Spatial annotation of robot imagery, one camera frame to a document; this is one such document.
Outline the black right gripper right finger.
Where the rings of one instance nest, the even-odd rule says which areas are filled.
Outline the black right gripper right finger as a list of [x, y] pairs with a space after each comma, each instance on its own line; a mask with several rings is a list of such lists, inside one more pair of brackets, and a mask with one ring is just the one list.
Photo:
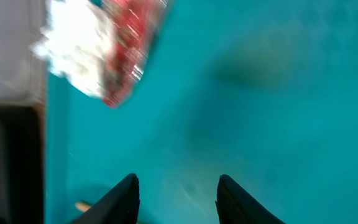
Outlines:
[[221, 175], [215, 201], [220, 224], [284, 224], [229, 175]]

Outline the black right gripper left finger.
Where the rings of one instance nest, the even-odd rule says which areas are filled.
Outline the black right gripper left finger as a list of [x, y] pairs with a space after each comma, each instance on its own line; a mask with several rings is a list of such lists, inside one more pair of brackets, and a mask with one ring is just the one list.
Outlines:
[[72, 224], [136, 224], [139, 208], [139, 179], [131, 173]]

